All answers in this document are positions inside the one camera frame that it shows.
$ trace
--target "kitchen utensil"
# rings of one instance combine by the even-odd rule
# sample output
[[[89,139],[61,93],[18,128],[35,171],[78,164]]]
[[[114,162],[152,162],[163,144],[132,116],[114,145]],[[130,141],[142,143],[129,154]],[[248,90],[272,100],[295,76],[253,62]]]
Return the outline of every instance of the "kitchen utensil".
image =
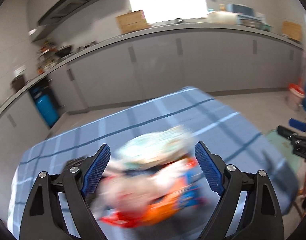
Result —
[[[65,57],[68,54],[71,53],[73,46],[72,45],[68,45],[68,46],[63,46],[60,49],[58,49],[58,51],[55,52],[55,55],[58,57]]]

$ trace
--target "blue gripper pad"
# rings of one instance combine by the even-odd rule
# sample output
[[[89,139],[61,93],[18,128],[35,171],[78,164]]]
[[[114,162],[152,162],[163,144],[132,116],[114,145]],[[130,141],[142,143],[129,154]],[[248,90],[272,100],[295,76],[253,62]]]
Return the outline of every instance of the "blue gripper pad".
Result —
[[[296,119],[289,119],[288,121],[289,126],[294,127],[302,132],[306,132],[306,123],[300,122],[299,120]]]
[[[84,175],[83,188],[81,190],[84,196],[87,196],[95,191],[110,158],[110,147],[105,145]]]
[[[221,196],[224,192],[222,174],[200,142],[195,145],[195,157],[211,190]]]

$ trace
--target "blue checkered tablecloth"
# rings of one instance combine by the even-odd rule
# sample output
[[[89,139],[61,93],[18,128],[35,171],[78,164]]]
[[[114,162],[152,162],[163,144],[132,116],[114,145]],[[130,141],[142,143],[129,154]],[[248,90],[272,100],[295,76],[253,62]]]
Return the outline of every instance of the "blue checkered tablecloth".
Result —
[[[191,130],[196,142],[203,141],[226,164],[234,164],[239,170],[250,173],[266,170],[282,212],[288,211],[298,182],[283,156],[240,113],[197,88],[187,87],[67,131],[27,150],[12,182],[9,230],[19,238],[24,206],[40,171],[60,173],[67,160],[92,156],[103,143],[110,146],[111,157],[114,158],[115,151],[132,138],[176,125]],[[206,179],[198,183],[208,200],[202,208],[186,208],[171,219],[151,227],[123,229],[103,223],[100,226],[109,240],[196,239],[219,200]],[[246,193],[242,192],[227,235],[237,228],[245,198]],[[60,202],[69,232],[79,236],[63,193],[60,193]]]

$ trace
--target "range hood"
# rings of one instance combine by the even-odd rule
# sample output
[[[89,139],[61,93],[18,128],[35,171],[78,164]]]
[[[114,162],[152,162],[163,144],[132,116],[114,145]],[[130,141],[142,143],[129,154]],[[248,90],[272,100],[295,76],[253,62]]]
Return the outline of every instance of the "range hood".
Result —
[[[38,25],[61,23],[69,14],[91,0],[59,0],[38,21]]]
[[[46,38],[73,14],[99,0],[58,0],[41,17],[34,21],[29,36],[32,42]]]

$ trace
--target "bucket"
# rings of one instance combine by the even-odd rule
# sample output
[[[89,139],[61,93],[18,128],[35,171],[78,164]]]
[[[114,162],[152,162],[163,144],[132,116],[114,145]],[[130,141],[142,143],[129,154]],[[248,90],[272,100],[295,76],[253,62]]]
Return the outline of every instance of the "bucket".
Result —
[[[304,90],[296,85],[290,84],[288,86],[288,95],[286,98],[287,105],[294,111],[298,111],[302,105],[302,101],[305,98]]]

